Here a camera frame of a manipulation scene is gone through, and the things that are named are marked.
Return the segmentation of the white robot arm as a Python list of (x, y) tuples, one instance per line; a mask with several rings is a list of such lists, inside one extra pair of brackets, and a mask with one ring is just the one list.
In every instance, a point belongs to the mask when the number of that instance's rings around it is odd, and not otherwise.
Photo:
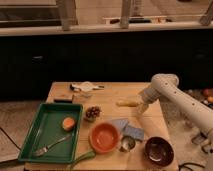
[(168, 98), (185, 112), (213, 147), (213, 110), (181, 91), (178, 84), (179, 78), (175, 74), (155, 74), (139, 95), (144, 104), (154, 103), (161, 95)]

